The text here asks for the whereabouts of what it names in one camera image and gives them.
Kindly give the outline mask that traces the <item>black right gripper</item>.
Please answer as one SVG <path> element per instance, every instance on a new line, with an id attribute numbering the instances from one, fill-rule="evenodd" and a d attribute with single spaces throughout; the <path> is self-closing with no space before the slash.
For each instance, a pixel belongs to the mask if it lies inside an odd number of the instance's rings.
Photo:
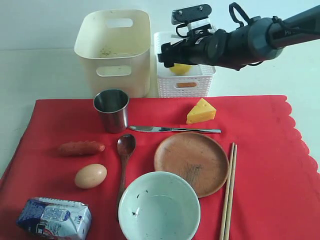
<path id="1" fill-rule="evenodd" d="M 196 41 L 184 39 L 174 44 L 164 43 L 157 57 L 165 68 L 171 68 L 175 64 L 214 66 L 215 37 L 208 35 Z"/>

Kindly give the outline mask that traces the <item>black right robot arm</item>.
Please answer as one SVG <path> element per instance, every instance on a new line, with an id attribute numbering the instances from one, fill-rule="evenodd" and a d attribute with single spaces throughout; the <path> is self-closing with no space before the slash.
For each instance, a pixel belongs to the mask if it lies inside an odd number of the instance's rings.
<path id="1" fill-rule="evenodd" d="M 214 30 L 208 4 L 174 10 L 171 23 L 188 32 L 181 40 L 161 45 L 158 61 L 164 67 L 174 64 L 218 66 L 239 71 L 277 58 L 287 46 L 320 38 L 320 7 L 315 6 L 282 20 L 249 17 L 239 4 L 229 5 L 229 14 L 239 26 L 231 32 Z"/>

